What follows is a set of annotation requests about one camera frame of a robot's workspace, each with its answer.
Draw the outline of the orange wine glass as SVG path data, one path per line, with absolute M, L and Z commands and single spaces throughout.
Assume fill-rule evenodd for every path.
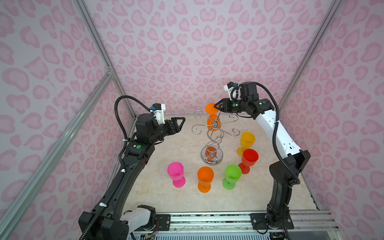
M 206 114 L 208 115 L 207 128 L 210 132 L 216 132 L 222 126 L 218 116 L 219 110 L 216 109 L 214 105 L 214 103 L 211 103 L 205 108 Z
M 214 171 L 210 167 L 202 167 L 198 170 L 198 189 L 200 192 L 207 193 L 211 190 L 214 176 Z

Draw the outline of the yellow wine glass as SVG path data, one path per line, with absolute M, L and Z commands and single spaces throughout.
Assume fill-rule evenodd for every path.
M 241 146 L 237 149 L 237 154 L 241 157 L 244 150 L 249 149 L 253 146 L 256 141 L 256 137 L 250 132 L 244 132 L 241 136 Z

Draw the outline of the pink wine glass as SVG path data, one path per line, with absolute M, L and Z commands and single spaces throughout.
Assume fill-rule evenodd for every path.
M 184 177 L 184 166 L 182 163 L 173 162 L 169 164 L 167 172 L 173 181 L 174 187 L 182 188 L 185 185 L 186 179 Z

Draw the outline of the red wine glass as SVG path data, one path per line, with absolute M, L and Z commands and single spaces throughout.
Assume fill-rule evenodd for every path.
M 259 160 L 259 154 L 253 149 L 246 149 L 243 151 L 241 163 L 238 165 L 242 174 L 248 174 L 251 167 Z

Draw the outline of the green wine glass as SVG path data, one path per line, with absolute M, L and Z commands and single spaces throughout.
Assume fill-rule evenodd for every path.
M 230 164 L 225 169 L 225 178 L 222 185 L 226 190 L 233 190 L 236 182 L 242 177 L 242 170 L 238 165 Z

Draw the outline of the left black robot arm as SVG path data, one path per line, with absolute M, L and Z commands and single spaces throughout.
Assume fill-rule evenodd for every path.
M 81 240 L 125 240 L 133 231 L 157 226 L 156 209 L 139 205 L 122 220 L 123 207 L 141 171 L 155 150 L 155 144 L 165 137 L 179 133 L 186 119 L 173 117 L 159 124 L 152 114 L 141 114 L 136 121 L 136 132 L 123 149 L 120 171 L 91 212 L 79 218 Z

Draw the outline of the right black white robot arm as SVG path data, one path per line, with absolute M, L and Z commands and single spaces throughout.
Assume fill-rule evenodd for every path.
M 223 98 L 214 107 L 223 113 L 246 113 L 255 120 L 272 142 L 278 161 L 270 165 L 274 179 L 272 197 L 267 205 L 266 226 L 269 229 L 288 230 L 289 203 L 293 187 L 301 183 L 299 174 L 311 155 L 302 150 L 280 122 L 279 106 L 272 93 L 257 82 L 234 83 L 224 86 L 228 98 Z

